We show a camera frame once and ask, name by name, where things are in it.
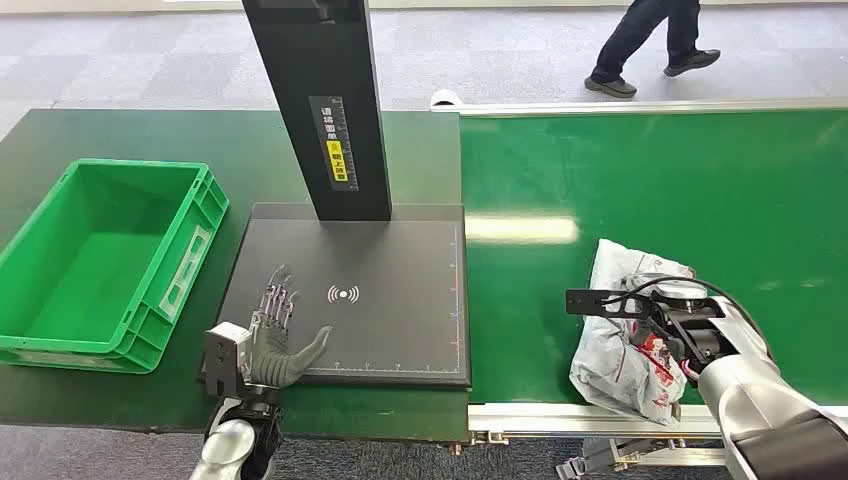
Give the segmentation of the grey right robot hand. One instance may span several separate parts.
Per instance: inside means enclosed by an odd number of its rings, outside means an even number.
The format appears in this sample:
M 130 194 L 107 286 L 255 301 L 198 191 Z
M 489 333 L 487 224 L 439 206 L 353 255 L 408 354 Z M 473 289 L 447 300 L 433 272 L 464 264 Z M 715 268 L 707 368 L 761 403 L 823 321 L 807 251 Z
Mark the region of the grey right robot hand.
M 651 339 L 668 339 L 664 313 L 656 309 L 646 318 L 628 318 L 625 320 L 629 342 L 634 346 L 644 346 Z

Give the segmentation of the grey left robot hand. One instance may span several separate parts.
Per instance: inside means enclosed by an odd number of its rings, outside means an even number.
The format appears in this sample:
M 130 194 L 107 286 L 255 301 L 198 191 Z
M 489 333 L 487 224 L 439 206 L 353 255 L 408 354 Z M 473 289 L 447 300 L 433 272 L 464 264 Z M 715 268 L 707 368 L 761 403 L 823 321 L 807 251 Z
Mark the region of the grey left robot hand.
M 288 350 L 288 324 L 297 292 L 291 289 L 292 273 L 280 265 L 270 276 L 260 302 L 252 312 L 250 381 L 277 389 L 296 383 L 326 351 L 332 332 L 321 327 L 314 339 L 297 352 Z

